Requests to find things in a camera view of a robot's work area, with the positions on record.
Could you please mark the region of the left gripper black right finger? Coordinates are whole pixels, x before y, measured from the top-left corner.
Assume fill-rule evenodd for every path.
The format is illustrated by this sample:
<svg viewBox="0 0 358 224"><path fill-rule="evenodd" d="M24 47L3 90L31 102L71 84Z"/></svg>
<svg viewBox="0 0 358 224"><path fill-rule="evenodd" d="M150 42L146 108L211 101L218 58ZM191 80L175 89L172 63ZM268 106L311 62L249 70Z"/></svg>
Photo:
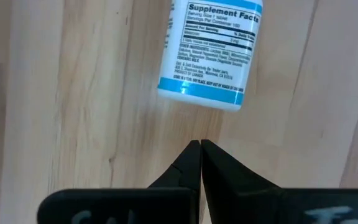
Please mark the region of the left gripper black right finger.
<svg viewBox="0 0 358 224"><path fill-rule="evenodd" d="M281 188L201 142L212 224L358 224L358 189Z"/></svg>

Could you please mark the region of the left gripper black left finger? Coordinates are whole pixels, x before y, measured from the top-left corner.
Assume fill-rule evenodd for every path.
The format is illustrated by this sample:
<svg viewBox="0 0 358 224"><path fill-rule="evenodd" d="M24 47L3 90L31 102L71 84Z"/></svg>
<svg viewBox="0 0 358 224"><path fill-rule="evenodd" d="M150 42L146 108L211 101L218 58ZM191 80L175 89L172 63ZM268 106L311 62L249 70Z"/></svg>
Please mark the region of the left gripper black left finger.
<svg viewBox="0 0 358 224"><path fill-rule="evenodd" d="M199 224L201 145L192 140L143 189L65 189L45 198L37 224Z"/></svg>

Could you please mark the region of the white melatonin bottle blue label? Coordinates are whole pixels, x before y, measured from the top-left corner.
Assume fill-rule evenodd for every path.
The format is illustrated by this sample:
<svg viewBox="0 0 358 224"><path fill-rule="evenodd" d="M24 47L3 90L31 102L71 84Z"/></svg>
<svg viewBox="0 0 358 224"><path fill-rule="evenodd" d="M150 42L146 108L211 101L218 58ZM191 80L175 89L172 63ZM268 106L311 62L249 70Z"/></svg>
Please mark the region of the white melatonin bottle blue label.
<svg viewBox="0 0 358 224"><path fill-rule="evenodd" d="M263 7L263 0L172 0L159 95L239 110Z"/></svg>

